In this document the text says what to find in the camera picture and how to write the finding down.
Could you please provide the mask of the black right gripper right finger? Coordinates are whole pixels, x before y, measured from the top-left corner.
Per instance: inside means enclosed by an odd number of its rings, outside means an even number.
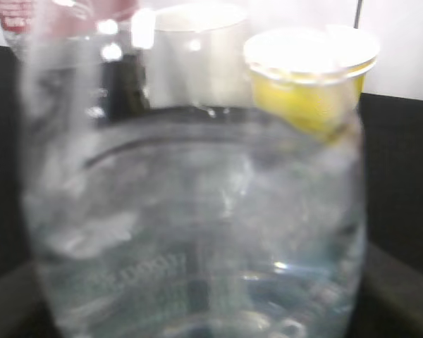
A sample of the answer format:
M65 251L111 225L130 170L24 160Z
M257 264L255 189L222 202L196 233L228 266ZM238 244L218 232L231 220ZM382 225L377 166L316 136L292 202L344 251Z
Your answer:
M352 319L353 337L423 337L423 274L375 244Z

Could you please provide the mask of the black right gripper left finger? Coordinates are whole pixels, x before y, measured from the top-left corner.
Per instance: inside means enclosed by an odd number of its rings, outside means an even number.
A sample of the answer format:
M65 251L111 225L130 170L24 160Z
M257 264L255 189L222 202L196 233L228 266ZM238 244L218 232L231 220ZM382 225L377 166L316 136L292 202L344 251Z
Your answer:
M5 337L44 303L35 265L26 262L0 276L0 337Z

